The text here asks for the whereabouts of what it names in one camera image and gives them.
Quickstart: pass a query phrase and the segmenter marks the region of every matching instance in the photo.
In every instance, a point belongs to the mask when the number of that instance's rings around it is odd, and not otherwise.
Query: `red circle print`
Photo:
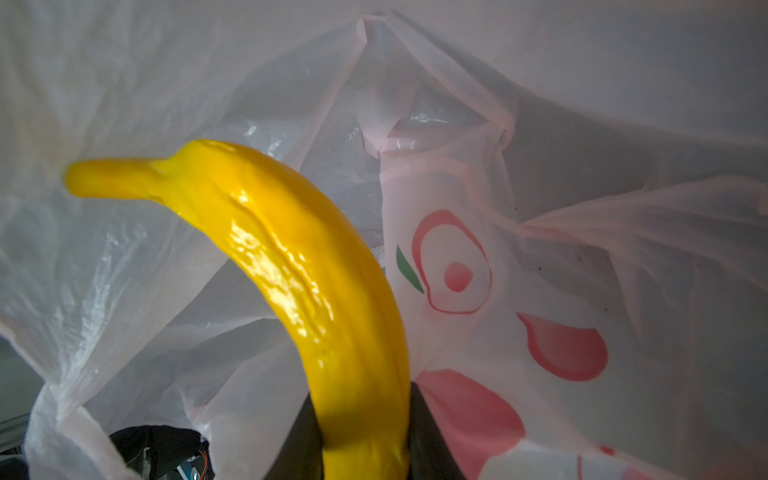
[[[469,282],[472,281],[474,273],[461,262],[453,262],[448,265],[443,274],[445,285],[456,293],[463,292]]]
[[[432,288],[429,285],[429,281],[427,280],[426,274],[424,272],[424,266],[422,265],[422,243],[424,242],[424,237],[426,237],[426,234],[429,233],[429,231],[433,228],[439,227],[440,225],[452,225],[458,228],[478,248],[480,254],[482,254],[482,257],[485,260],[485,265],[488,267],[488,293],[485,295],[483,301],[472,310],[460,312],[444,310],[437,307],[432,301]],[[434,310],[437,310],[440,313],[450,313],[452,315],[468,315],[480,310],[480,307],[485,305],[485,302],[488,301],[488,298],[491,296],[493,272],[491,271],[491,265],[488,263],[488,256],[485,255],[485,250],[483,250],[483,247],[477,237],[475,237],[470,229],[467,228],[467,226],[464,225],[463,222],[459,220],[458,217],[454,215],[454,213],[450,210],[437,210],[424,217],[421,223],[419,223],[419,226],[416,228],[416,232],[413,234],[411,254],[413,255],[413,262],[416,264],[416,269],[419,271],[419,276],[421,277],[422,282],[424,282],[424,286],[426,287],[427,300],[429,301],[429,305]],[[443,281],[445,281],[445,285],[450,290],[458,293],[467,288],[467,285],[469,285],[469,283],[472,281],[473,276],[473,272],[466,265],[460,262],[454,262],[448,265],[448,268],[445,269],[443,274]]]

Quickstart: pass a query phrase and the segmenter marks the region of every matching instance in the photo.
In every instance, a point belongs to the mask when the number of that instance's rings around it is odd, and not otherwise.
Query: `banana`
[[[168,159],[73,164],[65,182],[79,197],[163,204],[245,271],[301,355],[326,480],[406,478],[402,320],[376,259],[328,197],[259,151],[210,140]]]

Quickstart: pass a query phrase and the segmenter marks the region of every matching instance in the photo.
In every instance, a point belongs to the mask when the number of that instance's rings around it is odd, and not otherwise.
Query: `dark object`
[[[409,480],[465,480],[445,444],[424,397],[411,383],[411,415],[408,450],[411,455]],[[167,426],[123,429],[110,436],[126,465],[149,480],[158,480],[189,458],[202,455],[203,480],[214,474],[208,462],[208,442],[200,441],[194,430]],[[28,480],[27,465],[18,460],[0,464],[2,480]],[[322,480],[323,437],[310,396],[296,416],[288,437],[265,480]]]
[[[200,441],[200,433],[169,426],[141,426],[122,429],[110,435],[125,465],[149,480],[162,478],[178,465],[201,452],[208,442]]]
[[[265,480],[321,480],[323,438],[309,396]],[[465,480],[445,444],[419,387],[411,383],[409,480]]]
[[[264,480],[322,480],[323,437],[312,399],[306,396],[280,453]]]
[[[29,480],[27,464],[18,458],[10,458],[0,462],[0,478],[2,480]]]

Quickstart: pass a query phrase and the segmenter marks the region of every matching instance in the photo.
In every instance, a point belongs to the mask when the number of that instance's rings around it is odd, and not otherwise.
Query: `pink shape print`
[[[470,239],[480,250],[480,253],[482,253],[483,258],[485,259],[485,264],[488,265],[488,293],[485,295],[485,299],[480,303],[480,305],[475,308],[474,310],[468,310],[466,312],[453,312],[451,310],[442,310],[439,309],[435,304],[432,302],[432,289],[429,286],[429,282],[427,281],[427,277],[424,274],[424,266],[422,265],[422,243],[424,242],[424,237],[426,236],[429,231],[435,227],[439,227],[440,225],[452,225],[459,230],[461,230],[464,235],[467,236],[467,238]],[[419,223],[419,226],[416,228],[416,232],[413,234],[413,242],[411,243],[411,254],[413,255],[413,263],[416,264],[416,269],[419,271],[419,276],[422,278],[422,282],[424,282],[424,286],[427,290],[427,300],[429,301],[429,305],[437,310],[440,313],[451,313],[453,315],[468,315],[470,313],[477,312],[480,310],[480,307],[485,305],[485,301],[488,300],[488,297],[491,295],[491,285],[493,285],[493,273],[491,272],[491,266],[488,264],[488,257],[485,255],[485,250],[483,250],[482,245],[480,244],[479,240],[475,235],[470,231],[469,228],[467,228],[466,225],[463,224],[461,220],[458,219],[456,215],[453,214],[450,210],[437,210],[435,212],[430,213],[424,219]],[[445,280],[445,284],[451,288],[451,284],[448,283],[448,270],[445,271],[445,275],[443,276],[443,280]],[[469,285],[469,282],[472,280],[472,277],[469,277],[469,280],[467,280],[467,285]]]
[[[472,281],[473,276],[474,273],[472,273],[469,267],[464,263],[453,262],[445,269],[443,280],[445,280],[445,285],[448,286],[449,289],[459,293],[467,288],[467,285]]]
[[[467,480],[525,437],[520,416],[500,396],[455,370],[422,372],[416,379],[445,444]]]
[[[627,467],[621,476],[621,480],[654,480],[654,478],[645,475],[635,467]]]
[[[561,325],[527,313],[518,313],[518,318],[528,331],[531,356],[552,375],[586,382],[608,364],[608,348],[596,329]]]
[[[612,449],[611,447],[607,447],[605,445],[600,445],[600,451],[603,452],[605,455],[608,455],[609,457],[616,456],[616,450]]]

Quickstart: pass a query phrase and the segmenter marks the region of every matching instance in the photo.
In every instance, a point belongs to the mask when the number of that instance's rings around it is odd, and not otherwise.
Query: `printed plastic bag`
[[[289,164],[358,228],[466,478],[765,475],[768,135],[737,94],[765,74],[584,61],[651,14],[751,40],[747,7],[300,4],[0,7],[0,333],[45,381],[32,478],[136,478],[108,435],[146,424],[262,478],[300,409],[295,348],[204,235],[61,188],[73,160],[196,137]],[[691,54],[720,58],[709,26]]]

